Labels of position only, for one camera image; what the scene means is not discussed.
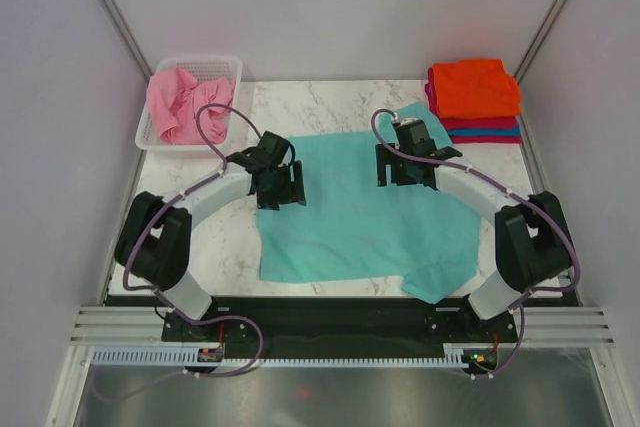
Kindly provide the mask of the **teal t shirt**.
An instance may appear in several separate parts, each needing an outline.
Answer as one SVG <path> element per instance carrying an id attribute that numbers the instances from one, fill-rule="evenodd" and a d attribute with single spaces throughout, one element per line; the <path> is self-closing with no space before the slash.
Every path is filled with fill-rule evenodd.
<path id="1" fill-rule="evenodd" d="M 259 276 L 311 283 L 399 276 L 437 303 L 478 270 L 480 216 L 422 185 L 381 187 L 372 132 L 297 136 L 305 205 L 260 209 Z"/>

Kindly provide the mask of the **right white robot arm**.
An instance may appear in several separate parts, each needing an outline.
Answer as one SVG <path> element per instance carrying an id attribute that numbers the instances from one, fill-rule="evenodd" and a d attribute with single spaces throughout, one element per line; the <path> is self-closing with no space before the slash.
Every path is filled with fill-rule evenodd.
<path id="1" fill-rule="evenodd" d="M 483 339 L 494 318 L 514 310 L 535 292 L 564 292 L 543 283 L 571 269 L 579 280 L 579 260 L 559 199 L 548 191 L 527 198 L 473 167 L 453 147 L 438 148 L 424 121 L 392 116 L 397 142 L 385 141 L 377 128 L 380 109 L 371 119 L 376 146 L 378 185 L 422 185 L 464 203 L 487 220 L 495 234 L 496 271 L 467 296 L 458 315 L 467 339 Z"/>

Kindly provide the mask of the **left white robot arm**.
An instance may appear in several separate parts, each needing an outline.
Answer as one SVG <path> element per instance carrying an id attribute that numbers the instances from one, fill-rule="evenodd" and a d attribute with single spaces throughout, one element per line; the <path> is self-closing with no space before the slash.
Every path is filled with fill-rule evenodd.
<path id="1" fill-rule="evenodd" d="M 253 196 L 263 210 L 306 204 L 302 162 L 293 144 L 265 132 L 257 145 L 223 158 L 221 169 L 172 197 L 144 191 L 131 203 L 119 234 L 114 260 L 124 267 L 123 287 L 135 289 L 134 275 L 182 318 L 198 340 L 219 329 L 212 297 L 189 272 L 192 231 L 223 207 Z"/>

